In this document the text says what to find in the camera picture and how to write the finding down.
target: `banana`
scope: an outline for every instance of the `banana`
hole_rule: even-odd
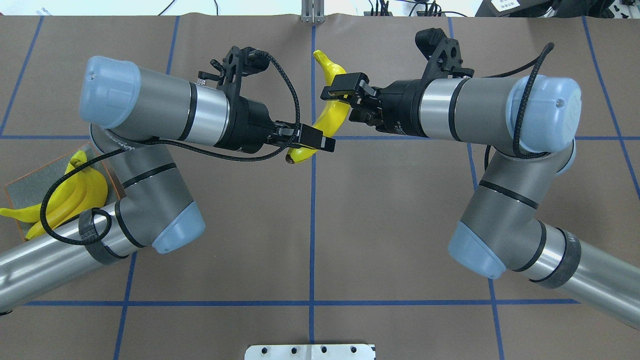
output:
[[[71,196],[62,203],[62,205],[53,209],[50,213],[47,214],[47,221],[52,229],[55,229],[58,225],[62,223],[64,219],[75,210],[78,205],[83,201],[86,193],[87,193],[87,181],[86,174],[82,171],[72,176],[71,179],[75,178],[76,187],[74,191],[71,193]],[[29,229],[27,235],[25,235],[25,239],[31,240],[36,236],[43,235],[45,233],[44,228],[42,227],[41,222],[37,222],[34,226]]]
[[[81,171],[86,176],[86,195],[75,210],[73,210],[67,217],[61,221],[61,224],[69,220],[70,218],[80,214],[84,210],[91,208],[101,208],[107,201],[107,181],[104,176],[92,167],[88,167]]]
[[[86,153],[82,150],[78,151],[71,157],[71,160],[69,160],[65,174],[78,167],[79,164],[85,163],[86,160]],[[74,177],[60,184],[56,191],[51,195],[49,205],[47,206],[47,214],[51,213],[53,209],[58,208],[71,196],[74,188],[76,187],[75,180],[73,180]],[[20,220],[21,222],[33,223],[40,219],[40,205],[41,204],[36,204],[22,209],[2,208],[0,209],[0,215],[4,217],[11,217],[16,220]]]
[[[324,81],[327,85],[333,83],[333,78],[338,74],[345,74],[346,71],[338,64],[332,62],[322,50],[314,51],[314,58],[320,64],[324,72]],[[340,128],[344,119],[347,118],[350,107],[339,101],[327,101],[324,110],[313,125],[321,130],[325,136],[331,137]],[[289,149],[287,151],[287,162],[290,164],[300,163],[309,159],[317,150],[301,147],[300,149]]]

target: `label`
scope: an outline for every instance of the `label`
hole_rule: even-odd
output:
[[[499,12],[505,12],[520,6],[517,0],[491,0],[491,4],[493,4]]]

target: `black band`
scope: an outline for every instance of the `black band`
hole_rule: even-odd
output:
[[[488,181],[485,180],[480,180],[480,183],[478,184],[479,186],[483,186],[487,189],[491,189],[493,191],[499,192],[505,196],[508,196],[510,198],[512,198],[513,200],[517,200],[520,201],[521,203],[525,204],[525,205],[529,205],[530,207],[537,209],[538,208],[538,203],[531,200],[530,198],[520,195],[519,193],[513,192],[507,188],[503,188],[500,185],[494,184],[494,183],[490,183]]]
[[[129,232],[129,229],[127,229],[127,226],[124,224],[124,220],[122,219],[122,214],[120,213],[119,200],[116,202],[115,211],[116,211],[116,220],[118,221],[118,225],[120,226],[120,229],[122,230],[122,233],[127,238],[127,240],[129,240],[129,242],[132,243],[135,247],[139,247],[141,249],[145,247],[144,245],[137,242],[136,239],[133,238],[133,235]]]
[[[138,175],[138,176],[136,176],[136,177],[134,177],[132,179],[126,180],[124,183],[122,183],[122,187],[126,189],[126,188],[130,187],[131,185],[133,185],[135,183],[138,183],[138,182],[140,182],[140,181],[142,181],[144,179],[148,179],[148,178],[150,178],[150,177],[152,177],[154,175],[158,175],[163,171],[166,171],[166,170],[169,170],[169,169],[172,169],[172,168],[175,168],[175,167],[176,167],[175,163],[169,163],[169,164],[165,164],[165,165],[163,165],[161,167],[153,168],[153,169],[151,169],[149,171],[146,171],[146,172],[144,172],[144,173],[142,173],[142,174],[140,174],[140,175]]]
[[[462,85],[464,85],[467,81],[468,79],[462,79],[462,81],[458,83],[456,89],[453,90],[453,94],[451,94],[451,102],[449,103],[449,131],[451,132],[451,136],[453,136],[453,138],[459,142],[461,142],[462,140],[460,140],[460,138],[458,137],[458,133],[456,132],[456,102],[458,102],[458,94],[460,94],[460,90],[462,90]]]
[[[187,115],[187,123],[184,124],[184,130],[182,130],[182,134],[178,138],[178,140],[183,141],[189,136],[191,132],[191,126],[193,126],[193,119],[196,117],[196,105],[198,104],[198,88],[192,82],[189,82],[189,86],[191,87],[191,100],[189,101],[189,115]]]
[[[538,244],[538,249],[536,250],[536,253],[533,255],[533,258],[531,258],[531,260],[529,260],[529,262],[522,268],[519,268],[518,270],[514,270],[515,272],[523,272],[524,270],[527,270],[528,268],[532,267],[533,264],[535,264],[536,261],[540,258],[540,255],[542,255],[542,251],[545,250],[545,244],[547,244],[547,227],[541,221],[538,221],[538,222],[540,223],[540,227],[542,231],[542,234],[540,235],[540,243]]]
[[[531,282],[538,283],[543,288],[555,289],[566,284],[569,279],[575,274],[580,264],[580,257],[582,256],[582,246],[580,246],[580,240],[576,238],[572,233],[565,232],[562,229],[558,229],[564,235],[564,254],[560,263],[554,271],[544,279],[529,280]]]
[[[95,222],[93,222],[93,215],[96,213],[105,216],[107,219],[111,218],[106,211],[97,208],[85,210],[80,213],[80,217],[78,218],[78,229],[80,230],[80,236],[83,241],[90,241],[91,239],[98,237],[98,231],[95,229]],[[89,255],[103,265],[113,264],[128,256],[119,256],[101,241],[85,245],[84,248],[89,252]]]

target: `metal plate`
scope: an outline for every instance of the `metal plate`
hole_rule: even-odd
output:
[[[244,360],[375,360],[376,346],[334,345],[254,345],[246,349]]]

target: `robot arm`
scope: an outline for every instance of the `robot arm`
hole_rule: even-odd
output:
[[[640,329],[640,269],[534,218],[575,157],[578,84],[544,76],[473,79],[473,70],[460,67],[458,42],[441,29],[420,31],[415,41],[428,60],[422,79],[378,88],[362,73],[338,75],[321,98],[350,104],[350,121],[383,133],[494,146],[449,254],[491,279],[520,272]]]
[[[282,71],[267,53],[233,47],[222,64],[211,62],[219,76],[200,72],[198,83],[190,83],[128,61],[92,58],[80,114],[92,123],[100,152],[121,151],[110,164],[126,196],[57,228],[70,243],[45,234],[0,254],[0,315],[140,248],[166,254],[204,232],[200,210],[158,138],[247,153],[264,144],[333,151],[335,141],[322,131],[299,119],[271,121],[264,104],[240,96],[242,78],[266,70],[271,60]],[[218,88],[205,86],[207,80]]]

